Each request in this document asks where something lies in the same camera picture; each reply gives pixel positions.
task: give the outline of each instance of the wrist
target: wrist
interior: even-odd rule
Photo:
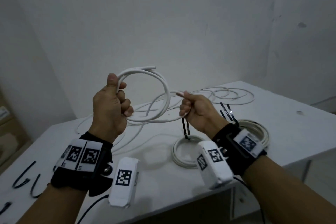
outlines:
[[[104,141],[108,141],[109,143],[113,143],[118,137],[116,132],[111,129],[111,126],[104,126],[102,124],[97,125],[92,123],[88,132]]]
[[[222,128],[224,128],[228,124],[229,122],[222,116],[216,114],[212,115],[209,117],[209,121],[207,123],[204,133],[210,139],[212,139]]]

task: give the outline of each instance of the cardboard box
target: cardboard box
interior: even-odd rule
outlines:
[[[30,139],[16,119],[0,126],[0,165],[20,150]]]
[[[13,118],[13,112],[0,92],[0,125]]]

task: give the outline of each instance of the forearm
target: forearm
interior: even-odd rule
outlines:
[[[85,196],[85,191],[70,187],[57,189],[48,184],[45,191],[17,223],[74,224]]]
[[[274,224],[336,220],[336,207],[266,156],[254,162],[242,178]]]

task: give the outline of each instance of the wrist-mounted device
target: wrist-mounted device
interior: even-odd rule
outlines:
[[[226,162],[235,175],[243,175],[259,156],[267,154],[255,135],[231,123],[222,128],[212,141],[221,147],[224,157],[228,157]]]
[[[94,197],[111,187],[112,144],[86,132],[70,142],[54,167],[51,184],[89,191]]]

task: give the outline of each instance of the table top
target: table top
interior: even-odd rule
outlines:
[[[271,139],[267,150],[268,156],[279,165],[287,166],[336,149],[336,115],[242,81],[223,86],[246,89],[255,95],[255,100],[246,105],[231,104],[244,102],[251,96],[233,101],[224,100],[223,103],[230,104],[236,119],[254,120],[268,129]],[[171,103],[177,100],[178,97],[174,97]],[[219,104],[214,106],[218,111],[221,110]],[[161,118],[178,117],[178,112],[178,109],[168,111]],[[7,201],[13,202],[13,205],[0,216],[0,222],[15,223],[33,204],[35,199],[30,197],[29,192],[35,178],[39,173],[41,174],[34,189],[34,194],[37,195],[49,183],[53,175],[52,168],[69,142],[78,138],[75,129],[82,120],[77,119],[51,126],[0,176],[0,205],[4,205]],[[81,134],[88,130],[91,121],[88,119],[79,127]],[[138,126],[127,127],[125,137],[120,144],[131,139],[138,129]],[[192,127],[191,134],[206,138],[203,133]],[[107,200],[103,200],[88,212],[82,223],[131,222],[234,186],[235,181],[224,188],[210,191],[204,186],[198,170],[177,166],[172,161],[171,148],[174,142],[182,137],[181,120],[146,124],[136,139],[120,151],[133,149],[146,140],[149,140],[148,142],[127,153],[113,155],[114,163],[124,156],[141,161],[134,202],[128,209],[120,209],[109,206]],[[179,154],[192,155],[194,146],[192,143],[181,145]],[[23,179],[30,178],[31,181],[21,188],[12,189],[11,185],[15,179],[33,161],[36,163],[23,177]],[[110,189],[97,197],[87,196],[77,220],[94,201],[109,192]]]

